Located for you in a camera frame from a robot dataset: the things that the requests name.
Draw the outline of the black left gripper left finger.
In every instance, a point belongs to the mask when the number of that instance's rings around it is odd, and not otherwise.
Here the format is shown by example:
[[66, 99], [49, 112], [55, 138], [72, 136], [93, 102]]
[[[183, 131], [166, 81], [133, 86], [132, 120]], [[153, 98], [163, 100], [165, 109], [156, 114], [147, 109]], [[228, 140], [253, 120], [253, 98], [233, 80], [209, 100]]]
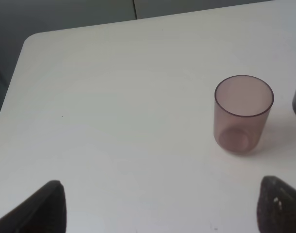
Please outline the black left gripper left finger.
[[65, 233], [66, 196], [58, 180], [47, 182], [0, 218], [0, 233]]

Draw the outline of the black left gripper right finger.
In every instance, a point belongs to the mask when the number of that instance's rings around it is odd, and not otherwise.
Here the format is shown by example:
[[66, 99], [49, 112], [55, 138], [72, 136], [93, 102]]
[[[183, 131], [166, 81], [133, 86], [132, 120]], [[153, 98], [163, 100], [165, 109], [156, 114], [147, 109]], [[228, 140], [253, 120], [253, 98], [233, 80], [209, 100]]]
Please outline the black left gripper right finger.
[[256, 214], [261, 233], [296, 233], [296, 189], [276, 176], [263, 177]]

